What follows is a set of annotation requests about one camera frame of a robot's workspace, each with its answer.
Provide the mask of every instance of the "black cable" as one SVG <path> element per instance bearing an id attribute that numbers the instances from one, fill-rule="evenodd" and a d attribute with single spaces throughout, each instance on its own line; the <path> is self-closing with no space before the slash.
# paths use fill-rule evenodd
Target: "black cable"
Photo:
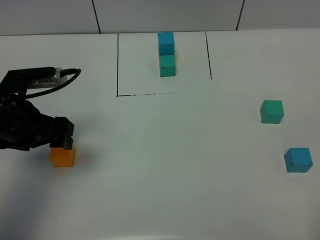
<path id="1" fill-rule="evenodd" d="M 53 92 L 56 92 L 60 89 L 63 89 L 65 86 L 69 85 L 70 83 L 72 83 L 79 76 L 80 73 L 81 73 L 81 69 L 77 69 L 75 74 L 68 81 L 66 81 L 65 83 L 62 83 L 59 86 L 56 86 L 56 87 L 49 89 L 49 90 L 46 90 L 46 91 L 41 91 L 41 92 L 26 95 L 26 96 L 22 96 L 22 97 L 18 96 L 18 98 L 26 100 L 26 99 L 32 99 L 32 98 L 36 98 L 36 97 L 40 97 L 43 95 L 47 95 L 47 94 L 51 94 Z"/>

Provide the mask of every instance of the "cube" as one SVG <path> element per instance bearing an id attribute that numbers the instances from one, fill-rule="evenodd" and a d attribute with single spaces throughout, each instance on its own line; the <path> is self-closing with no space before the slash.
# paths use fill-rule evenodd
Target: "cube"
<path id="1" fill-rule="evenodd" d="M 172 77 L 176 75 L 175 55 L 159 56 L 160 77 Z"/>
<path id="2" fill-rule="evenodd" d="M 173 32 L 158 33 L 159 56 L 175 54 L 175 38 Z"/>
<path id="3" fill-rule="evenodd" d="M 314 165 L 309 148 L 289 148 L 284 161 L 288 173 L 306 173 Z"/>
<path id="4" fill-rule="evenodd" d="M 75 163 L 76 149 L 71 150 L 62 147 L 53 147 L 50 152 L 50 162 L 56 168 L 73 167 Z"/>
<path id="5" fill-rule="evenodd" d="M 282 101 L 264 100 L 260 115 L 263 124 L 279 124 L 285 115 Z"/>

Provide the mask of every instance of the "green cube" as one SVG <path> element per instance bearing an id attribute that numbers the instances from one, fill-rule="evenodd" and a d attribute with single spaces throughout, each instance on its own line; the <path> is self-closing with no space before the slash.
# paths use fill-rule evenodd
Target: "green cube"
<path id="1" fill-rule="evenodd" d="M 160 77 L 172 77 L 176 75 L 175 55 L 159 56 Z"/>
<path id="2" fill-rule="evenodd" d="M 282 101 L 264 100 L 260 114 L 263 124 L 279 124 L 285 115 Z"/>

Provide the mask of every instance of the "blue cube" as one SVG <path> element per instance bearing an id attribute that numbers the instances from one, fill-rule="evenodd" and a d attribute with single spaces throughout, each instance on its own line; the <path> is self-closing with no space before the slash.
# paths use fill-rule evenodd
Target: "blue cube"
<path id="1" fill-rule="evenodd" d="M 289 148 L 284 155 L 288 173 L 306 173 L 314 165 L 309 148 Z"/>
<path id="2" fill-rule="evenodd" d="M 173 32 L 158 33 L 159 56 L 175 54 L 175 38 Z"/>

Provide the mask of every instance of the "white wall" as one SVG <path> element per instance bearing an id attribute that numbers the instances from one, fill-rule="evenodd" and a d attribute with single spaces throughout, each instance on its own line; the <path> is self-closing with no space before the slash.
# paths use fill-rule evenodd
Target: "white wall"
<path id="1" fill-rule="evenodd" d="M 319 28 L 319 0 L 245 0 L 239 30 Z"/>
<path id="2" fill-rule="evenodd" d="M 101 33 L 236 30 L 243 0 L 94 0 Z"/>
<path id="3" fill-rule="evenodd" d="M 0 35 L 98 34 L 91 0 L 1 0 Z"/>

